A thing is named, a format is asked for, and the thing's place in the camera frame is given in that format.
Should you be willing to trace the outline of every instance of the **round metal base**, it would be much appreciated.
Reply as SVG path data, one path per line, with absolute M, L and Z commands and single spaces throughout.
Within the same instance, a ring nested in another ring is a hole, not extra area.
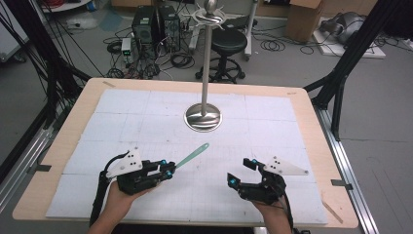
M 197 103 L 186 110 L 183 118 L 190 129 L 202 133 L 215 130 L 222 122 L 219 109 L 209 103 L 206 104 L 205 116 L 202 115 L 202 104 Z

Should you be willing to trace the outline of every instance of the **black stool seat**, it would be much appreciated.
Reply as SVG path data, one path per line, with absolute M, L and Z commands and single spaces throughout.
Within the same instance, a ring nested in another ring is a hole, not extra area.
M 230 81 L 237 84 L 236 79 L 245 78 L 245 74 L 242 72 L 240 65 L 228 57 L 243 51 L 246 47 L 247 41 L 243 33 L 239 32 L 235 28 L 229 28 L 222 25 L 221 28 L 215 28 L 212 30 L 211 48 L 216 51 L 220 58 L 214 58 L 211 61 L 218 60 L 217 66 L 210 67 L 210 70 L 215 70 L 214 74 L 209 75 L 209 82 Z M 230 61 L 235 67 L 227 68 L 227 62 Z M 203 77 L 204 68 L 201 68 L 200 72 L 195 74 L 197 79 Z M 229 72 L 236 72 L 236 75 L 231 75 Z
M 241 52 L 246 47 L 246 37 L 234 28 L 215 28 L 212 30 L 211 48 L 219 55 L 231 56 Z

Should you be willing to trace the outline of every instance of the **metal frame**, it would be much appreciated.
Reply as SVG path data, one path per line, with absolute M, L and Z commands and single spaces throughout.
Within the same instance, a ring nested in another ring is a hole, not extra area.
M 16 39 L 20 46 L 27 53 L 28 57 L 32 61 L 37 73 L 48 81 L 47 97 L 48 101 L 46 106 L 42 109 L 41 113 L 36 117 L 33 124 L 26 131 L 19 143 L 15 146 L 13 151 L 6 158 L 5 162 L 0 165 L 0 183 L 6 178 L 9 171 L 18 161 L 21 152 L 29 144 L 31 138 L 42 127 L 48 129 L 56 118 L 56 106 L 59 101 L 63 101 L 64 98 L 76 98 L 80 95 L 82 88 L 74 79 L 74 75 L 84 81 L 88 81 L 91 76 L 77 69 L 73 65 L 65 61 L 57 47 L 55 46 L 52 38 L 46 31 L 43 22 L 39 18 L 36 9 L 31 0 L 25 1 L 13 1 L 4 0 L 4 3 L 9 8 L 10 12 L 15 17 L 16 21 L 21 26 L 31 43 L 34 45 L 37 54 L 42 58 L 42 61 L 35 59 L 30 50 L 19 39 L 19 36 L 14 30 L 8 26 L 2 19 L 0 21 L 4 24 L 5 28 Z
M 334 160 L 336 162 L 337 168 L 341 174 L 342 179 L 345 184 L 350 184 L 351 188 L 348 189 L 349 196 L 353 202 L 353 206 L 356 210 L 358 220 L 365 234 L 378 234 L 379 231 L 376 226 L 376 222 L 367 206 L 364 196 L 361 193 L 361 189 L 358 185 L 357 178 L 353 172 L 353 168 L 350 165 L 349 159 L 347 157 L 346 151 L 344 150 L 343 144 L 335 139 L 334 134 L 331 132 L 332 119 L 328 110 L 321 110 L 315 108 L 316 114 L 319 117 L 319 121 L 324 130 L 325 138 L 330 146 L 331 152 L 333 153 Z
M 0 184 L 0 214 L 19 188 L 19 185 L 27 175 L 27 171 L 33 167 L 36 160 L 44 153 L 46 145 L 53 136 L 53 131 L 53 126 L 50 126 L 48 129 L 40 128 Z
M 327 109 L 328 103 L 335 97 L 331 131 L 336 140 L 340 140 L 339 125 L 346 80 L 365 51 L 382 31 L 382 28 L 401 8 L 401 3 L 405 1 L 406 0 L 379 0 L 360 30 L 355 34 L 354 39 L 334 69 L 327 76 L 304 87 L 307 92 L 321 87 L 318 95 L 312 99 L 313 105 L 321 109 Z

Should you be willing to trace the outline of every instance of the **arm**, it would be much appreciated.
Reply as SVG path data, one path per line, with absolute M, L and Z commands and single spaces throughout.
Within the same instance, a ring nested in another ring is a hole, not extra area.
M 131 208 L 131 203 L 149 190 L 144 190 L 132 196 L 119 190 L 118 182 L 110 184 L 105 208 L 88 231 L 88 234 L 110 234 L 115 226 L 124 218 Z
M 288 218 L 280 202 L 272 206 L 252 202 L 264 218 L 265 226 L 269 234 L 291 234 Z

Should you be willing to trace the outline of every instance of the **teal stick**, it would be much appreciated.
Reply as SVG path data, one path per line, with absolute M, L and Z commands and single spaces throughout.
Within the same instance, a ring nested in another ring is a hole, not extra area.
M 199 154 L 201 154 L 202 152 L 204 152 L 204 150 L 206 150 L 209 147 L 209 143 L 205 143 L 203 145 L 201 145 L 199 148 L 197 148 L 194 152 L 192 152 L 190 155 L 186 156 L 186 158 L 184 158 L 182 161 L 180 161 L 177 165 L 176 168 L 180 168 L 182 167 L 184 164 L 188 163 L 189 161 L 191 161 L 193 158 L 197 157 Z

